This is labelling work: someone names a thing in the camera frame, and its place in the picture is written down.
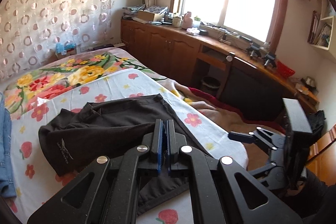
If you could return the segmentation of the white wall bookshelf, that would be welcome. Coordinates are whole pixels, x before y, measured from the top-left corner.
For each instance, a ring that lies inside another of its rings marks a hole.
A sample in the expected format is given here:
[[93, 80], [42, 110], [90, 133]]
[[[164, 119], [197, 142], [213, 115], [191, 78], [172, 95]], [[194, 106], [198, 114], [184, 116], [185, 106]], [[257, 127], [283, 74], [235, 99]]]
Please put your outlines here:
[[307, 42], [323, 58], [335, 63], [335, 10], [329, 0], [317, 0], [317, 8]]

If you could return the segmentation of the colourful floral blanket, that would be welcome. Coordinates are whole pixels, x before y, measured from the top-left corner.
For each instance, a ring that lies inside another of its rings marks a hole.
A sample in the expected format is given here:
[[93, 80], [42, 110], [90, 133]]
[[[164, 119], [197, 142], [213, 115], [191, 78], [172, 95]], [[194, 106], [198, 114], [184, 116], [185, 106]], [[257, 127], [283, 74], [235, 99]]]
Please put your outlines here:
[[157, 81], [162, 85], [159, 89], [161, 92], [167, 89], [189, 104], [199, 101], [210, 104], [207, 93], [199, 90], [192, 91], [191, 88], [175, 80], [159, 75], [127, 51], [120, 48], [108, 48], [65, 57], [60, 61], [21, 75], [9, 83], [4, 90], [5, 107], [9, 110], [11, 117], [17, 119], [25, 112], [37, 107], [38, 99], [51, 100], [76, 87], [80, 88], [79, 94], [87, 94], [89, 89], [82, 87], [84, 84], [129, 68], [141, 71]]

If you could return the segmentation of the sheer circle pattern curtain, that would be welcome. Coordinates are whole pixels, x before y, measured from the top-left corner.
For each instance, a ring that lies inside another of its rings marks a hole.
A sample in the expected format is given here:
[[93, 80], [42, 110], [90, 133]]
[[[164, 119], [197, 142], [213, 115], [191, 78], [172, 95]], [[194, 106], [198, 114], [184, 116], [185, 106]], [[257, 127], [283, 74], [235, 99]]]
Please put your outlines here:
[[56, 43], [87, 49], [114, 38], [115, 0], [2, 0], [1, 79], [39, 67]]

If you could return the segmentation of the white strawberry print quilt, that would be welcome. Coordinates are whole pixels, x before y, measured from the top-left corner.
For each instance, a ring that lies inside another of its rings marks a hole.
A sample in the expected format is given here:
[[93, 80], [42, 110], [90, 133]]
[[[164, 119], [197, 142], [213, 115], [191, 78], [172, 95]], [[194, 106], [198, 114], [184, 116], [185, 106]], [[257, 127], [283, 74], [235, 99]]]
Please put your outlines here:
[[116, 157], [138, 145], [157, 119], [174, 121], [187, 143], [247, 166], [244, 146], [146, 74], [126, 69], [71, 89], [13, 118], [11, 161], [17, 196], [8, 205], [29, 217], [101, 155]]

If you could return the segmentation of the black waste bin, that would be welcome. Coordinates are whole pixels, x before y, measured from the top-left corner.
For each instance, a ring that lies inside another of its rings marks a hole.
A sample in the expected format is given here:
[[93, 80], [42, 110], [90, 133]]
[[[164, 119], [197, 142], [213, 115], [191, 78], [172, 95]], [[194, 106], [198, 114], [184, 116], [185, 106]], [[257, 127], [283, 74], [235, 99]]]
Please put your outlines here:
[[221, 86], [221, 82], [211, 76], [205, 76], [201, 80], [201, 91], [216, 96]]

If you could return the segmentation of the folded blue jeans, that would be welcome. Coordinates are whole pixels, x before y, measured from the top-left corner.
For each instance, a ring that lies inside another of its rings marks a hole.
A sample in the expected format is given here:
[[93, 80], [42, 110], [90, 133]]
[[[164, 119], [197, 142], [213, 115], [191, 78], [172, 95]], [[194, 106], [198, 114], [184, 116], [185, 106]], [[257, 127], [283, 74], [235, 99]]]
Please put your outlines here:
[[1, 93], [0, 108], [0, 172], [1, 172], [1, 197], [14, 198], [15, 191], [13, 168], [11, 164], [11, 118], [10, 112], [5, 108], [4, 95]]

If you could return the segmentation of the white mug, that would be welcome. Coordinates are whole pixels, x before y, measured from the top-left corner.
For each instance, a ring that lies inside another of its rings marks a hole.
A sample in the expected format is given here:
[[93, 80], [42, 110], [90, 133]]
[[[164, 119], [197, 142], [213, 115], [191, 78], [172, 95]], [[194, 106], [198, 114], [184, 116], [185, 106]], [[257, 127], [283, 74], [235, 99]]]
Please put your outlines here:
[[173, 16], [172, 26], [176, 27], [176, 28], [180, 28], [181, 24], [182, 24], [182, 16], [180, 16], [180, 15]]

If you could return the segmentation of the long wooden cabinet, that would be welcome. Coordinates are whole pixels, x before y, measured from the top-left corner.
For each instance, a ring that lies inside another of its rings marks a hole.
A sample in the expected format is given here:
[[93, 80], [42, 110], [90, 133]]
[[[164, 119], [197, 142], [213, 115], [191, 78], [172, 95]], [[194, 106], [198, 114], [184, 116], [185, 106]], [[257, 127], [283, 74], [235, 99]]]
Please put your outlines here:
[[181, 28], [142, 24], [121, 20], [121, 40], [127, 51], [144, 65], [187, 86], [197, 86], [211, 66], [223, 71], [225, 81], [231, 69], [229, 55], [234, 55], [238, 67], [250, 76], [258, 76], [270, 84], [283, 97], [297, 99], [307, 113], [317, 111], [317, 101], [306, 99], [294, 84], [282, 77], [276, 69], [265, 68], [247, 53], [221, 43], [208, 36], [191, 36]]

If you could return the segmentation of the cardboard box on cabinet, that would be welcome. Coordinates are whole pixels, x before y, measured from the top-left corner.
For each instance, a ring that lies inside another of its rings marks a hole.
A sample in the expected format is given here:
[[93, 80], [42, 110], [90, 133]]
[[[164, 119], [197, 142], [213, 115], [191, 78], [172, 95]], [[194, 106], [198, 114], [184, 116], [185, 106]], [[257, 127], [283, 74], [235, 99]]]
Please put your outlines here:
[[167, 11], [167, 6], [150, 6], [145, 10], [139, 10], [136, 17], [146, 22], [158, 22], [165, 16]]

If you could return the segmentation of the blue tissue box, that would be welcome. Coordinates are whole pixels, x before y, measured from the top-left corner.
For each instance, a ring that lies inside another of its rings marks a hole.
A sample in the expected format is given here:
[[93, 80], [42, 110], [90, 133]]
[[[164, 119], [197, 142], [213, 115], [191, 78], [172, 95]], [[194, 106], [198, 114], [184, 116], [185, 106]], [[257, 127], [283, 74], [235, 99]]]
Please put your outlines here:
[[76, 44], [72, 41], [67, 41], [64, 44], [56, 43], [55, 55], [57, 59], [62, 59], [67, 56], [76, 54]]

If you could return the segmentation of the black pants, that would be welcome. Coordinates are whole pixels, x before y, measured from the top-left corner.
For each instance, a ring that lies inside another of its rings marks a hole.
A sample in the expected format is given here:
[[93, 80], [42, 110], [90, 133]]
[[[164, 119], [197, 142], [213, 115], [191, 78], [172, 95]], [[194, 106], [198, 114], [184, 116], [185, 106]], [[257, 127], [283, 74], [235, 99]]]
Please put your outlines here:
[[39, 129], [39, 142], [48, 163], [63, 176], [81, 172], [99, 156], [113, 159], [124, 155], [154, 131], [157, 119], [172, 119], [176, 132], [185, 135], [188, 145], [206, 152], [159, 94], [88, 102], [79, 113], [62, 109]]

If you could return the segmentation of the red basket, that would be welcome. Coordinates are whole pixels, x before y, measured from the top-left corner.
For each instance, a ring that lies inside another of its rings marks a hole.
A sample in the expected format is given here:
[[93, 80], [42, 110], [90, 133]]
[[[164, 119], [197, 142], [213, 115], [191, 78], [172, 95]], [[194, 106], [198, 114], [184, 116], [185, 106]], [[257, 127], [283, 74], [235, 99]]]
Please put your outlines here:
[[295, 71], [293, 69], [287, 67], [280, 60], [277, 61], [276, 65], [277, 65], [276, 70], [278, 74], [284, 77], [285, 79], [288, 79], [289, 77], [292, 77], [295, 74]]

